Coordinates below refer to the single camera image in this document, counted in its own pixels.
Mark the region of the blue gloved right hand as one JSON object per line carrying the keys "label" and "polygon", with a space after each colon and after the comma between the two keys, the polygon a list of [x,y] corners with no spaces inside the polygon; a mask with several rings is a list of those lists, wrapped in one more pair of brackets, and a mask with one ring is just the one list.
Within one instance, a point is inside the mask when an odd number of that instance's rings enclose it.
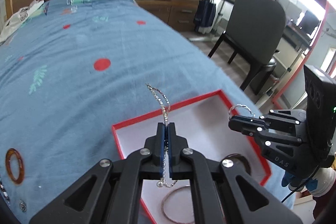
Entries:
{"label": "blue gloved right hand", "polygon": [[323,197],[332,192],[335,186],[335,160],[329,168],[320,168],[308,178],[297,178],[285,172],[281,185],[291,192],[301,192],[306,189],[313,197]]}

